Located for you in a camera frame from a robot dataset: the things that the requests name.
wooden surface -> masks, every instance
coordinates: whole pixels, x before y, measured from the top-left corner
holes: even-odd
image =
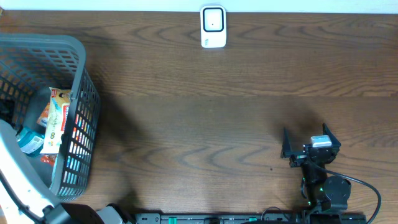
[[[223,49],[198,13],[6,11],[1,32],[72,35],[103,102],[91,180],[78,203],[131,212],[261,212],[305,206],[282,127],[308,143],[326,122],[327,168],[379,189],[375,223],[398,214],[398,16],[228,14]],[[349,211],[376,195],[353,183]]]

white wall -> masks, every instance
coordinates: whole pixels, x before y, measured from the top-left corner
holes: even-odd
[[[398,0],[0,0],[4,9],[185,11],[220,4],[229,12],[398,13]]]

gray plastic basket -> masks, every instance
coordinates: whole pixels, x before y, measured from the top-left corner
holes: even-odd
[[[101,101],[85,69],[84,46],[65,35],[0,34],[0,99],[14,100],[18,128],[35,91],[72,89],[50,190],[71,201],[86,189]]]

white rectangular device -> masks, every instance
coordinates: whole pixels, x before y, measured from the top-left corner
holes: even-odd
[[[224,47],[226,44],[226,12],[223,6],[205,6],[200,10],[201,46]]]

square button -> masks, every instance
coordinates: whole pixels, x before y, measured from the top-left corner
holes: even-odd
[[[224,29],[223,10],[209,8],[203,11],[203,28],[206,32],[217,32]]]

